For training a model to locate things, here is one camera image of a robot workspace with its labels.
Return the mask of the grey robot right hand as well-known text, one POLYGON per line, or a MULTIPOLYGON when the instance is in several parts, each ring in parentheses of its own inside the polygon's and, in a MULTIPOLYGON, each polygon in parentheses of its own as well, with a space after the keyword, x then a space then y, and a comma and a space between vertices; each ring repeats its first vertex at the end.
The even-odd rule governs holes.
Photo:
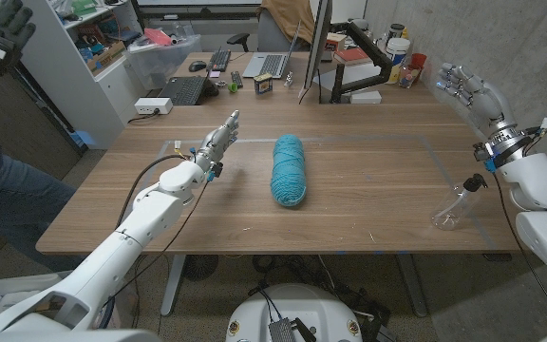
POLYGON ((438 74, 441 80, 437 87, 468 108, 468 118, 482 133, 494 155, 510 149, 524 137, 517 130, 511 105, 495 85, 484 81, 467 66, 444 63, 438 74))

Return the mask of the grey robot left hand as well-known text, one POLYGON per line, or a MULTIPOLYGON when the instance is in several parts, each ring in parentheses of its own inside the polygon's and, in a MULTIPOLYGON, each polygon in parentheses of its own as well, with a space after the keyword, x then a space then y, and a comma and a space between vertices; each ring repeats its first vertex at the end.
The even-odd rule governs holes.
POLYGON ((194 163, 204 172, 220 162, 224 152, 237 140, 239 111, 235 110, 219 128, 206 135, 198 149, 194 163))

